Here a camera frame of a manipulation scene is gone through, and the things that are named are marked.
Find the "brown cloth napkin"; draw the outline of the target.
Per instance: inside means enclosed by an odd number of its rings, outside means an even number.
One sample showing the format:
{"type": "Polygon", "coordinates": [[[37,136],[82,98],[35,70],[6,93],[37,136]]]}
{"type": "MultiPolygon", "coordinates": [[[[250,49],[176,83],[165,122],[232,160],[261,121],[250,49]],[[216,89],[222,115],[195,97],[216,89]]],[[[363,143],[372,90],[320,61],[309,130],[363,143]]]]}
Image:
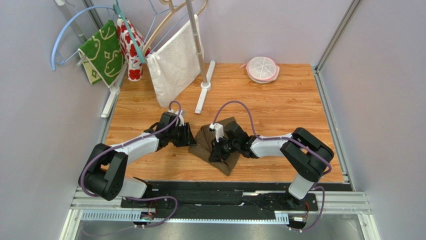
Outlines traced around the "brown cloth napkin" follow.
{"type": "Polygon", "coordinates": [[[194,137],[197,145],[192,145],[189,147],[188,152],[202,159],[212,167],[221,171],[224,175],[230,176],[232,170],[237,165],[237,162],[240,158],[238,152],[234,152],[226,161],[220,162],[209,162],[209,157],[212,153],[212,144],[211,141],[215,140],[215,133],[209,130],[210,124],[203,125],[196,136],[194,137]]]}

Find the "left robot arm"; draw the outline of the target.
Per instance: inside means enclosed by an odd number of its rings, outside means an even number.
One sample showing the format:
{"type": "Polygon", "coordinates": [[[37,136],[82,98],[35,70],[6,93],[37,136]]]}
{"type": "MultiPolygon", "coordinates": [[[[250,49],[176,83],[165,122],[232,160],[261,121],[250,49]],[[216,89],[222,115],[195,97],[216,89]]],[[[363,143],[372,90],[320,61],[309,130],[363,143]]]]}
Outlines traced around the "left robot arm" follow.
{"type": "Polygon", "coordinates": [[[114,145],[95,145],[78,178],[78,184],[88,196],[106,201],[116,197],[141,199],[148,190],[148,183],[126,177],[127,166],[168,144],[180,148],[196,143],[190,124],[184,121],[182,113],[165,111],[159,122],[135,138],[114,145]]]}

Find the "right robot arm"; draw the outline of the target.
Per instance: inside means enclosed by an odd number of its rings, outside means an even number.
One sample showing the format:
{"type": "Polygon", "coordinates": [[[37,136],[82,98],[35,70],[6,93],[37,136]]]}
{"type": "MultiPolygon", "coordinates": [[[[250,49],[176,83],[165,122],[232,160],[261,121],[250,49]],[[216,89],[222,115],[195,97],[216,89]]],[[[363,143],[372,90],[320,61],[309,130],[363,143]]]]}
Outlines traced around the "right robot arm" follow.
{"type": "Polygon", "coordinates": [[[288,188],[288,193],[297,200],[304,199],[320,178],[331,171],[334,152],[305,128],[272,137],[249,136],[235,122],[226,126],[212,123],[208,129],[215,134],[208,158],[211,163],[225,162],[233,153],[249,159],[286,158],[297,172],[288,188]]]}

